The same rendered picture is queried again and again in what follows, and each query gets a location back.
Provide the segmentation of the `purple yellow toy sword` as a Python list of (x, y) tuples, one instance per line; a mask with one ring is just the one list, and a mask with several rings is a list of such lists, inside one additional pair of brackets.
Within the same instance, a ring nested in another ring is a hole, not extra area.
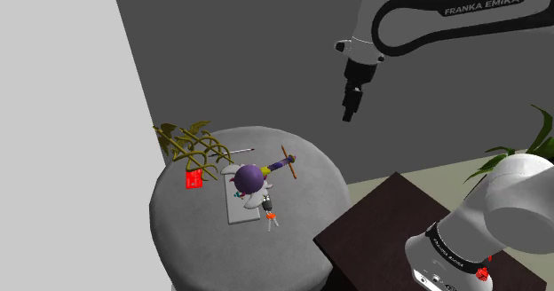
[(275, 162), (273, 164), (270, 164), (268, 166), (264, 166), (260, 169), (263, 178), (266, 178), (270, 173), (272, 173), (273, 171), (275, 171), (277, 169), (281, 169), (285, 166), (288, 166), (293, 178), (297, 179), (297, 174), (296, 174), (296, 172), (294, 170), (294, 167), (293, 167), (293, 164), (297, 160), (297, 157), (293, 154), (288, 154), (283, 145), (281, 145), (281, 150), (284, 154), (284, 158), (282, 160), (277, 161), (277, 162)]

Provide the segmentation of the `white pen with dark tip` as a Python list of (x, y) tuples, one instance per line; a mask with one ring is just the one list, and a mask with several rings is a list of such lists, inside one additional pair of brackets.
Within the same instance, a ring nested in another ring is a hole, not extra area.
[(220, 157), (222, 155), (229, 156), (229, 155), (232, 155), (232, 154), (246, 153), (246, 152), (251, 152), (251, 151), (255, 151), (255, 150), (256, 150), (255, 148), (246, 148), (246, 149), (230, 151), (229, 153), (213, 153), (213, 154), (210, 154), (209, 157)]

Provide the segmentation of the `dark brown robot stand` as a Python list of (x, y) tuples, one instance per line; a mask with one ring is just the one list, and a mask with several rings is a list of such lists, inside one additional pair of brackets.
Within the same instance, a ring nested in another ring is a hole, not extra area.
[(395, 172), (313, 239), (333, 269), (321, 291), (429, 291), (405, 242), (448, 210)]

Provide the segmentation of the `key bunch with orange tag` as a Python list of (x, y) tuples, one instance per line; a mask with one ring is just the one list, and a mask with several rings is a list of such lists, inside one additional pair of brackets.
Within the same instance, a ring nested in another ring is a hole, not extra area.
[(265, 217), (267, 219), (268, 231), (270, 232), (272, 226), (279, 226), (279, 223), (276, 219), (276, 215), (273, 213), (273, 203), (269, 196), (264, 196), (262, 201), (262, 208), (265, 211)]

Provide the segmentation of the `golden trident ornament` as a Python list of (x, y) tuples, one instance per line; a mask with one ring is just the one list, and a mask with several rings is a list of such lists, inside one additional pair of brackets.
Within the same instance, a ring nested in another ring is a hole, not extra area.
[(209, 123), (195, 122), (187, 129), (167, 122), (153, 126), (162, 152), (172, 162), (184, 161), (186, 173), (197, 175), (202, 182), (207, 181), (205, 175), (217, 180), (217, 164), (221, 161), (234, 164), (230, 150), (204, 129)]

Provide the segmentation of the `grey flat tablet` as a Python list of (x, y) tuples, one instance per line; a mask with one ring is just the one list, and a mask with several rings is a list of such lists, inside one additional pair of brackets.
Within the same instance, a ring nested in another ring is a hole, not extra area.
[(225, 183), (226, 195), (226, 211), (227, 221), (230, 225), (257, 221), (260, 219), (258, 208), (245, 208), (245, 204), (249, 200), (249, 195), (241, 196), (241, 193), (236, 189), (234, 178), (239, 165), (232, 164), (225, 166), (221, 170)]

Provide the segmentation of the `green leafy plant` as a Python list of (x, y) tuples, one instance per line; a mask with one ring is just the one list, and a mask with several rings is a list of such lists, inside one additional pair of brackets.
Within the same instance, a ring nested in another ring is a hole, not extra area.
[[(546, 110), (543, 110), (536, 105), (532, 105), (532, 107), (541, 112), (542, 127), (536, 135), (532, 144), (525, 150), (525, 153), (542, 157), (547, 161), (554, 161), (554, 135), (550, 134), (554, 129), (554, 117)], [(516, 150), (514, 148), (509, 148), (506, 146), (492, 147), (487, 150), (487, 153), (495, 151), (502, 151), (502, 153), (497, 154), (496, 156), (485, 162), (481, 167), (477, 168), (475, 172), (469, 175), (463, 182), (466, 183), (469, 179), (477, 175), (491, 172), (500, 161), (516, 154)]]

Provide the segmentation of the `red card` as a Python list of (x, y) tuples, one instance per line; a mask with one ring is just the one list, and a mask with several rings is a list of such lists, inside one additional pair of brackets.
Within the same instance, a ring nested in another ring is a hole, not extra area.
[(186, 172), (186, 189), (197, 189), (202, 186), (202, 169)]

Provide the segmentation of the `grey round ottoman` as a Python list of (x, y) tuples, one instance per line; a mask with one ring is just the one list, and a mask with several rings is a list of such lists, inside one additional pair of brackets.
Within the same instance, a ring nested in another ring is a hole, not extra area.
[(314, 237), (350, 206), (338, 167), (309, 141), (261, 126), (214, 132), (239, 150), (237, 164), (266, 166), (296, 156), (294, 170), (270, 174), (278, 225), (264, 218), (229, 224), (223, 178), (186, 188), (185, 161), (166, 166), (149, 204), (150, 227), (176, 291), (320, 291), (332, 270)]

